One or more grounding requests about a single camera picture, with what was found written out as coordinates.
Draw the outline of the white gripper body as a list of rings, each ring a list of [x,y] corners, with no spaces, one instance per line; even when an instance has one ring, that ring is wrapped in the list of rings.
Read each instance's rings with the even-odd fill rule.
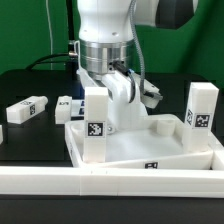
[[[105,87],[108,89],[108,120],[117,130],[134,130],[140,127],[147,116],[146,107],[154,109],[163,96],[152,83],[144,80],[144,90],[140,92],[141,78],[133,71],[124,75],[119,70],[99,75],[91,75],[80,67],[78,75],[84,89]]]

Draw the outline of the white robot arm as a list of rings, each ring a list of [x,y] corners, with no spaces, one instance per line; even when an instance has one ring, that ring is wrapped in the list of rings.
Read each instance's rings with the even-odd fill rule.
[[[145,80],[138,25],[178,29],[195,15],[199,0],[77,0],[81,18],[78,75],[85,90],[85,119],[118,130],[140,126],[145,108],[161,99]]]

